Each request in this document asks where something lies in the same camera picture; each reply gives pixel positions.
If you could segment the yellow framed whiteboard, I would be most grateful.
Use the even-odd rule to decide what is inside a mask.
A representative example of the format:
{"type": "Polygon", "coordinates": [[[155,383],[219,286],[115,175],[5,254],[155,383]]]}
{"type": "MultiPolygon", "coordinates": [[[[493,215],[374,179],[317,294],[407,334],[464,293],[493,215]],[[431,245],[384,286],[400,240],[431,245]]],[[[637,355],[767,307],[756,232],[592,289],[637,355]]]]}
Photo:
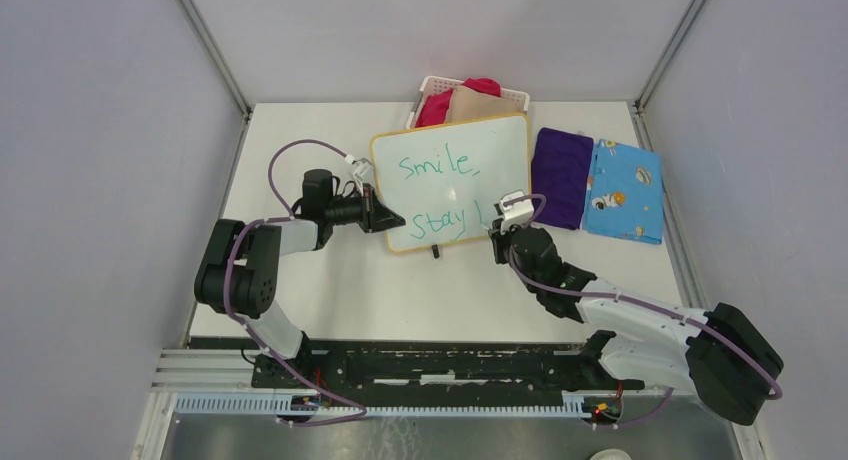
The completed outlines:
{"type": "Polygon", "coordinates": [[[370,153],[379,199],[405,221],[386,233],[395,254],[483,238],[500,200],[531,190],[523,113],[380,134],[370,153]]]}

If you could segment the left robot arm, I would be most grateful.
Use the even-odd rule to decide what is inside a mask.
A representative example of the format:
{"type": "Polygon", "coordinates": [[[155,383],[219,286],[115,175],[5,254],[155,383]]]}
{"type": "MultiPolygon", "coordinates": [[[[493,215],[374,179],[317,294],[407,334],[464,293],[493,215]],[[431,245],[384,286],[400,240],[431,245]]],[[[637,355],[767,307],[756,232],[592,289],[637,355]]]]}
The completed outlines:
{"type": "Polygon", "coordinates": [[[322,249],[336,226],[380,233],[406,224],[372,185],[347,195],[336,191],[338,185],[330,171],[309,170],[292,219],[218,220],[194,280],[195,300],[256,335],[265,355],[278,359],[275,372],[290,387],[312,379],[314,361],[307,334],[275,302],[280,258],[322,249]]]}

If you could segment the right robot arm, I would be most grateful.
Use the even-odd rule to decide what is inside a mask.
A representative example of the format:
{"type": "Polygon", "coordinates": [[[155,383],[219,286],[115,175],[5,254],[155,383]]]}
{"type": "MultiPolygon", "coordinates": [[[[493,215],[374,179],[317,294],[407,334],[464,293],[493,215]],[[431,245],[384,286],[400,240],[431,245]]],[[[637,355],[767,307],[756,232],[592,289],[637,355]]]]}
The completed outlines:
{"type": "Polygon", "coordinates": [[[541,228],[496,220],[488,234],[496,262],[509,265],[548,313],[596,327],[577,362],[585,385],[638,380],[694,393],[743,426],[782,397],[784,362],[737,307],[687,308],[629,294],[563,261],[541,228]]]}

